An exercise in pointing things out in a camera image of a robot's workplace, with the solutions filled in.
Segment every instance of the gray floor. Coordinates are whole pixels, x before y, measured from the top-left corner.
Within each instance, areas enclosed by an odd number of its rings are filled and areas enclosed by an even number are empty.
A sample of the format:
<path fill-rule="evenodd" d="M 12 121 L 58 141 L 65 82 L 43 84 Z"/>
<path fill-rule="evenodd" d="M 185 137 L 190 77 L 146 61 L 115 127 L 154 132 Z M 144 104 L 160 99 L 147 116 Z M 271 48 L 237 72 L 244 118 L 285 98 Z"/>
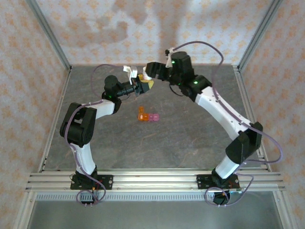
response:
<path fill-rule="evenodd" d="M 210 79 L 213 66 L 196 66 L 195 72 Z M 75 169 L 71 150 L 59 135 L 59 128 L 72 102 L 98 100 L 90 89 L 93 67 L 75 67 L 64 97 L 58 123 L 46 161 L 46 169 Z M 104 67 L 94 77 L 94 87 L 103 92 L 104 78 L 113 74 L 121 82 L 127 73 Z M 223 66 L 217 89 L 230 105 L 245 116 L 234 71 Z M 137 120 L 138 107 L 158 113 L 158 122 Z M 118 113 L 97 120 L 91 141 L 92 157 L 99 169 L 109 168 L 214 168 L 231 142 L 210 114 L 187 97 L 173 94 L 168 83 L 155 80 L 154 86 L 139 97 L 131 95 Z M 246 165 L 258 167 L 257 164 Z"/>
<path fill-rule="evenodd" d="M 232 194 L 232 202 L 238 194 Z M 36 201 L 28 229 L 281 229 L 272 192 L 246 193 L 236 205 L 203 201 Z"/>

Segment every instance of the white floral wallpaper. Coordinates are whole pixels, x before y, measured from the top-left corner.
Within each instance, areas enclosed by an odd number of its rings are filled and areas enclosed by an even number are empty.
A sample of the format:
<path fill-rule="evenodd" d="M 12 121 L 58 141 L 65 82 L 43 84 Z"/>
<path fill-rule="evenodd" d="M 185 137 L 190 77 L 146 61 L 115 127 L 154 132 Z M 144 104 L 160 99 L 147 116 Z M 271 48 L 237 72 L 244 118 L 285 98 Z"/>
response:
<path fill-rule="evenodd" d="M 165 61 L 164 51 L 202 40 L 238 64 L 272 0 L 38 0 L 71 64 Z M 203 45 L 193 63 L 218 63 Z"/>
<path fill-rule="evenodd" d="M 305 1 L 285 0 L 243 77 L 257 119 L 284 148 L 284 175 L 298 226 L 305 228 Z M 272 159 L 275 146 L 265 140 Z"/>
<path fill-rule="evenodd" d="M 0 228 L 36 172 L 67 72 L 24 0 L 0 4 Z"/>

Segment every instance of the orange cube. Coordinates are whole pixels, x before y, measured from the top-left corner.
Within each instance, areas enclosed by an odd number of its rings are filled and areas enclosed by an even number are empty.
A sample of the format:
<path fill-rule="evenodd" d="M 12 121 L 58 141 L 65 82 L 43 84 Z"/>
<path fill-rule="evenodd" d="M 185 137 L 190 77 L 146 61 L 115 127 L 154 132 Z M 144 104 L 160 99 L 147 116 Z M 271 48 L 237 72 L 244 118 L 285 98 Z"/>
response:
<path fill-rule="evenodd" d="M 144 121 L 148 121 L 148 120 L 149 120 L 149 116 L 148 116 L 147 113 L 144 113 L 144 114 L 143 114 L 143 120 L 144 120 Z"/>
<path fill-rule="evenodd" d="M 139 114 L 143 114 L 144 113 L 144 107 L 140 106 L 139 107 Z"/>
<path fill-rule="evenodd" d="M 143 113 L 139 113 L 139 115 L 138 115 L 138 120 L 139 120 L 139 121 L 144 121 L 144 115 L 143 115 Z"/>

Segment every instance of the pink cube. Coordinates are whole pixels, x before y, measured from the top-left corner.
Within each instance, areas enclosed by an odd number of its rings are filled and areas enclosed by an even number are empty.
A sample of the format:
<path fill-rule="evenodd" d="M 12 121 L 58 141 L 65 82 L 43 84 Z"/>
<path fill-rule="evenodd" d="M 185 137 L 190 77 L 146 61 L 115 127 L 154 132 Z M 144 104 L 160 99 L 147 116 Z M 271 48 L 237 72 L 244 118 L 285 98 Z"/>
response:
<path fill-rule="evenodd" d="M 148 117 L 149 117 L 149 121 L 153 121 L 153 114 L 148 114 Z"/>
<path fill-rule="evenodd" d="M 158 121 L 159 120 L 159 114 L 153 114 L 153 120 Z"/>

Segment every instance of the black mounting plate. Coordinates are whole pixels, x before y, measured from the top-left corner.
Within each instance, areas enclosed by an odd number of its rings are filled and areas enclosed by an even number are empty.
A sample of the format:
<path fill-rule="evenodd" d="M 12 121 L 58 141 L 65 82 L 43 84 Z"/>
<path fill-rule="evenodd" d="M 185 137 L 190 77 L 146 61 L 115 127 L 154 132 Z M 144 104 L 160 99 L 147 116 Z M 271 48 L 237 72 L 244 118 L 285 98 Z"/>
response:
<path fill-rule="evenodd" d="M 112 190 L 112 185 L 113 185 L 113 175 L 97 175 L 97 180 L 99 180 L 106 188 L 106 190 Z M 79 184 L 71 182 L 70 186 L 71 190 L 92 190 L 92 185 L 82 185 L 79 186 Z"/>
<path fill-rule="evenodd" d="M 198 189 L 208 189 L 210 187 L 216 187 L 216 184 L 212 181 L 211 174 L 199 174 L 196 178 Z M 238 176 L 232 174 L 219 188 L 222 189 L 232 189 L 240 188 Z"/>

